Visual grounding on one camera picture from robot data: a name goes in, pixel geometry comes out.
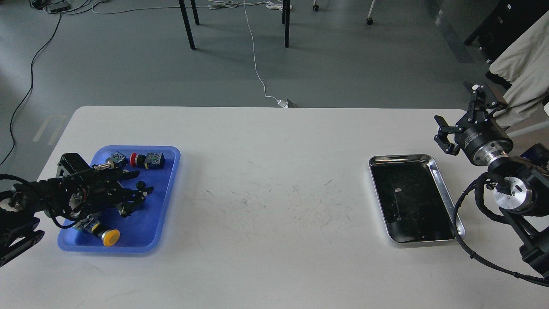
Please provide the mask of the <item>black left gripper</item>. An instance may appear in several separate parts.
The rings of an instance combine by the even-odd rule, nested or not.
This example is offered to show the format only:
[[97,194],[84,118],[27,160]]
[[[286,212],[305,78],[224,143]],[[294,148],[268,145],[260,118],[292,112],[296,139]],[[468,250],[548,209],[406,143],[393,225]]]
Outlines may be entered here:
[[57,164],[54,217],[84,219],[106,209],[126,218],[141,207],[153,186],[121,188],[120,181],[135,179],[139,170],[121,170],[112,160],[90,166],[78,153],[65,153]]

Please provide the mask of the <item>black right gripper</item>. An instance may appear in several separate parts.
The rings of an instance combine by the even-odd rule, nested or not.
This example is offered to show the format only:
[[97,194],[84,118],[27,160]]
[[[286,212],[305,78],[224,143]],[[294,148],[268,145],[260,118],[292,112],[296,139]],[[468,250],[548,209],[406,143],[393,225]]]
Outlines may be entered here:
[[[513,149],[513,142],[504,129],[491,120],[495,113],[504,111],[509,104],[502,96],[496,96],[486,83],[464,82],[463,85],[471,93],[464,119],[472,125],[464,131],[462,126],[449,126],[444,117],[435,115],[439,127],[434,141],[445,154],[457,156],[461,148],[471,164],[488,166],[496,157]],[[458,145],[449,141],[448,135],[451,134],[458,134]]]

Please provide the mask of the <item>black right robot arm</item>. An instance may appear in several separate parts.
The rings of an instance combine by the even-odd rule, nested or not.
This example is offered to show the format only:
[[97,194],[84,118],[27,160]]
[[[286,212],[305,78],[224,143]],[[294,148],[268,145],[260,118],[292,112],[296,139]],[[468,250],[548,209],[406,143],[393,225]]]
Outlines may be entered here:
[[493,115],[504,111],[508,104],[499,100],[487,84],[471,86],[472,96],[465,115],[455,125],[434,117],[439,129],[434,141],[444,153],[457,156],[463,151],[475,166],[486,166],[487,172],[473,180],[459,196],[450,212],[452,228],[457,231],[458,211],[469,192],[474,192],[478,209],[492,221],[513,228],[523,245],[519,252],[541,277],[528,276],[502,268],[472,250],[456,236],[470,258],[494,270],[540,286],[548,286],[548,229],[538,231],[526,217],[548,215],[548,149],[537,143],[521,156],[511,156],[513,141],[496,123]]

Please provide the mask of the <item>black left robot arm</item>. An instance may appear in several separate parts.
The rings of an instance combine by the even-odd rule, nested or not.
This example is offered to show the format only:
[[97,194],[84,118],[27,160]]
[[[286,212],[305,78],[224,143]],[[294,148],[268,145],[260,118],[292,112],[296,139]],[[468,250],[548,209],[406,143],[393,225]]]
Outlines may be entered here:
[[124,188],[121,181],[139,176],[139,171],[126,170],[126,164],[126,158],[118,156],[90,166],[78,153],[65,153],[53,178],[28,182],[2,174],[2,180],[13,180],[14,185],[1,192],[1,264],[7,264],[44,237],[44,231],[37,228],[38,212],[45,213],[60,229],[73,227],[91,233],[103,245],[115,244],[120,231],[101,223],[100,213],[116,209],[126,218],[154,190],[143,181],[137,182],[135,189]]

